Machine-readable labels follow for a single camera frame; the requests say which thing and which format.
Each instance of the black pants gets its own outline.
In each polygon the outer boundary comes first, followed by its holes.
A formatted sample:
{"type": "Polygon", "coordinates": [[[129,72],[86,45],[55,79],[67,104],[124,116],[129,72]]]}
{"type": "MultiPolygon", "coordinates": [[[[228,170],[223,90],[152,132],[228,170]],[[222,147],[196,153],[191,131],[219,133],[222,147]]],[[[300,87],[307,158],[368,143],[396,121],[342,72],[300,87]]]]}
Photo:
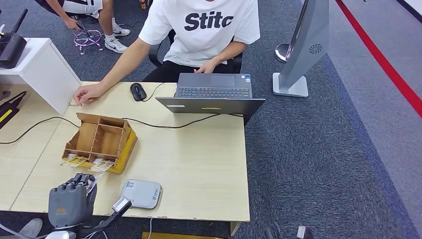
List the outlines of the black pants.
{"type": "MultiPolygon", "coordinates": [[[[173,82],[179,81],[180,73],[193,73],[194,67],[182,66],[171,61],[165,61],[163,65],[149,73],[143,82],[173,82]]],[[[213,73],[233,73],[233,65],[228,62],[227,65],[219,64],[213,73]]]]}

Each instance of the laptop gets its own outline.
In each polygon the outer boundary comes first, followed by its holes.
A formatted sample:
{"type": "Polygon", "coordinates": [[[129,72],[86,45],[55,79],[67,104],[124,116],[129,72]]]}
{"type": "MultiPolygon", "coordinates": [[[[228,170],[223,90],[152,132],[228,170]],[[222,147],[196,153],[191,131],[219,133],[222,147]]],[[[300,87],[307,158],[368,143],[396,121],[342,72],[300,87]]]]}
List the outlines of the laptop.
{"type": "Polygon", "coordinates": [[[252,97],[249,74],[181,73],[174,97],[156,97],[174,113],[253,115],[265,99],[252,97]]]}

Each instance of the wooden compartment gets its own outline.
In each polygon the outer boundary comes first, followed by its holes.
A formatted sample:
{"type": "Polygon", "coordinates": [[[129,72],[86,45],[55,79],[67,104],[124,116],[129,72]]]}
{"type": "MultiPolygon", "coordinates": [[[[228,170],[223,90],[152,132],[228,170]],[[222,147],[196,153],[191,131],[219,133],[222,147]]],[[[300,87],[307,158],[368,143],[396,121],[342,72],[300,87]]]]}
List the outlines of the wooden compartment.
{"type": "Polygon", "coordinates": [[[109,171],[122,173],[137,141],[135,132],[123,119],[77,113],[82,124],[66,143],[63,158],[70,153],[88,157],[81,166],[92,167],[96,158],[114,162],[109,171]]]}

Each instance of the black computer mouse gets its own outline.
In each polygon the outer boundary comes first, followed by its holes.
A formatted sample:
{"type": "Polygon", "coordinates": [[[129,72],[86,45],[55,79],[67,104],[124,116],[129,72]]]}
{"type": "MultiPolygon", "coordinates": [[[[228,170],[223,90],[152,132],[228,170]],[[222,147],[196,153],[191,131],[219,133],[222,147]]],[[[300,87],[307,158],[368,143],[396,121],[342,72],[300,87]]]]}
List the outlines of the black computer mouse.
{"type": "Polygon", "coordinates": [[[130,92],[136,101],[142,101],[146,98],[146,92],[140,83],[133,83],[130,86],[130,92]]]}

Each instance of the person's hand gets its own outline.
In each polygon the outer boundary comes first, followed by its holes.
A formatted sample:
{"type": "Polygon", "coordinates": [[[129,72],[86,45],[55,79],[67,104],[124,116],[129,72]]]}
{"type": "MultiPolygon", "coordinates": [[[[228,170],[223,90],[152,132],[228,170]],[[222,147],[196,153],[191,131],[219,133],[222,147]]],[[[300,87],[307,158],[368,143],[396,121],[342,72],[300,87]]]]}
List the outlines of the person's hand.
{"type": "Polygon", "coordinates": [[[76,21],[75,19],[73,19],[71,17],[69,17],[68,19],[65,20],[65,24],[69,29],[80,31],[77,22],[78,21],[76,21]]]}
{"type": "Polygon", "coordinates": [[[80,86],[73,95],[73,99],[78,105],[82,106],[82,104],[91,103],[95,98],[102,96],[106,91],[107,90],[100,84],[80,86]]]}
{"type": "Polygon", "coordinates": [[[211,59],[207,61],[206,63],[202,64],[202,66],[198,70],[194,69],[194,72],[195,73],[212,73],[215,67],[218,65],[219,63],[216,60],[211,59]]]}

